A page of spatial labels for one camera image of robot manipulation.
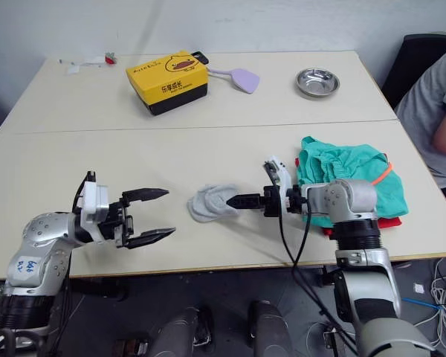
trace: orange strap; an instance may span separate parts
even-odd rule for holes
[[[393,165],[391,162],[388,163],[388,168],[382,172],[382,174],[374,181],[372,181],[372,185],[375,186],[376,184],[379,184],[380,182],[383,181],[383,179],[385,179],[389,173],[391,173],[391,171],[393,170]]]

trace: floor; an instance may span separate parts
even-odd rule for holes
[[[433,260],[415,261],[408,268],[397,268],[395,276],[401,296],[431,302],[432,271]],[[311,269],[315,285],[318,272]],[[316,306],[294,284],[286,268],[130,277],[124,282],[129,287],[129,297],[122,302],[89,295],[84,298],[63,336],[64,356],[110,356],[115,339],[136,332],[147,332],[155,337],[173,314],[186,306],[202,304],[213,310],[215,319],[216,348],[211,355],[252,356],[253,351],[246,344],[246,316],[250,302],[259,299],[277,305],[288,323],[297,356],[333,356],[323,343],[321,325],[311,330],[310,351],[306,349],[308,328],[324,320]],[[414,283],[424,286],[424,295],[413,291]],[[332,287],[317,287],[317,292],[336,314]],[[80,298],[79,294],[74,296],[75,305]],[[433,314],[431,308],[405,302],[402,310],[402,318],[412,323]],[[344,328],[352,331],[348,324]],[[435,328],[436,322],[422,326],[421,331],[433,338]],[[205,353],[195,350],[194,356],[205,356]]]

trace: black chair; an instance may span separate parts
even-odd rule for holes
[[[392,108],[418,78],[446,53],[446,35],[418,34],[403,38],[400,51],[381,91]]]

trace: red cloth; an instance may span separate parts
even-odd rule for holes
[[[397,225],[401,225],[400,217],[395,218],[379,218],[378,219],[378,227],[379,228],[390,228],[390,227],[396,227]],[[334,230],[332,228],[322,228],[322,232],[326,236],[330,236]]]

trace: cartoon duck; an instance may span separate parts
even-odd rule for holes
[[[169,72],[189,71],[196,64],[197,61],[192,56],[171,56],[165,64],[165,69]]]

